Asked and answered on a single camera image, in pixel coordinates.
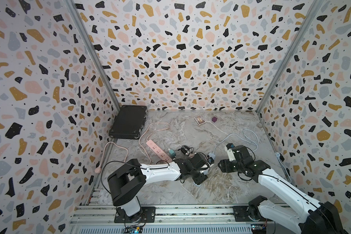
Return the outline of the white power strip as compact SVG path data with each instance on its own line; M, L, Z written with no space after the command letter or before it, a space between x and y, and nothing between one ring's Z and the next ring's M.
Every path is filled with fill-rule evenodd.
M213 154L213 153L209 153L209 154L207 155L207 157L208 157L208 158L212 158L213 160L215 160L216 155Z

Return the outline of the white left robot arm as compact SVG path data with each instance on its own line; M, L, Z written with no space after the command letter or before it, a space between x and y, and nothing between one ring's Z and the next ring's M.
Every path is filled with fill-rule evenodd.
M187 159L175 159L165 164L142 164L137 159L124 162L120 168L107 178L113 205L133 219L144 211L137 198L143 186L162 181L181 181L191 178L201 185L207 178L208 170L215 163L215 155L197 152Z

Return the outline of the pink power strip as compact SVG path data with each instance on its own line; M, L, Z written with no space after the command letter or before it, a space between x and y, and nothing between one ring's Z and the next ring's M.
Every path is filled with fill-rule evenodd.
M169 157L157 144L151 139L146 142L147 146L163 161L172 162L172 158Z

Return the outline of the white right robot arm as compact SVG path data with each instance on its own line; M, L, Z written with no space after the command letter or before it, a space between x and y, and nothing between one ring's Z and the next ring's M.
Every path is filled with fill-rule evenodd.
M269 164L254 160L252 150L229 143L225 147L228 159L221 160L218 167L223 173L243 174L268 188L290 209L276 205L264 196L258 196L248 204L248 217L253 221L270 219L296 234L343 234L342 222L337 208L330 202L320 201L306 195L281 177Z

